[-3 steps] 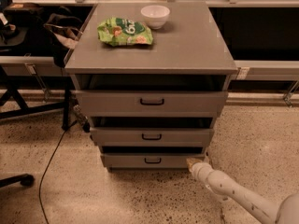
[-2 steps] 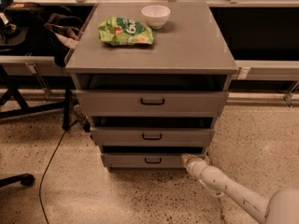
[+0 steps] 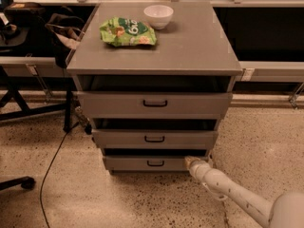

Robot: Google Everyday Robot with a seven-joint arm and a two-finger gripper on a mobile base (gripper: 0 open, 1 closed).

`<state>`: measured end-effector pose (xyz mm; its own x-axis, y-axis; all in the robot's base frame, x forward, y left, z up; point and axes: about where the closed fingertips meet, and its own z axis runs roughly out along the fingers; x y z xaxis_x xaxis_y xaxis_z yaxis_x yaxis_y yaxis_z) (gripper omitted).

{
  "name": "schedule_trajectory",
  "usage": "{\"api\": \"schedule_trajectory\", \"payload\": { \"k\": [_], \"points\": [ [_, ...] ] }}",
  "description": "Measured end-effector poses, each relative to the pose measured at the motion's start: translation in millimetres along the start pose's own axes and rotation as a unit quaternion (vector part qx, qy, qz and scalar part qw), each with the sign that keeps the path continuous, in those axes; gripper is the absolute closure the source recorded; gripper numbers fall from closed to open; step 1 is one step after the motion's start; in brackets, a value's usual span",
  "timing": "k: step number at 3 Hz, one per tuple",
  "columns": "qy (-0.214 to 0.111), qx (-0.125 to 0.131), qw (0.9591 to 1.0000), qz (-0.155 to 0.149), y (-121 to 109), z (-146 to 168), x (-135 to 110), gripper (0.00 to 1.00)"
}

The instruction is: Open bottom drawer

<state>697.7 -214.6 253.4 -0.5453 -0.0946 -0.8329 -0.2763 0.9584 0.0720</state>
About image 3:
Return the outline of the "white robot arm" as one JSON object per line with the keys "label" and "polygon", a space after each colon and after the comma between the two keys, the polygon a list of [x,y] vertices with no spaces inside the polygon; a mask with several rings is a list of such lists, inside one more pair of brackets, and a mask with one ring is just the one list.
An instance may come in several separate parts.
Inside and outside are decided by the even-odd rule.
{"label": "white robot arm", "polygon": [[303,193],[287,192],[269,202],[198,157],[187,156],[185,166],[216,200],[230,198],[262,228],[304,228]]}

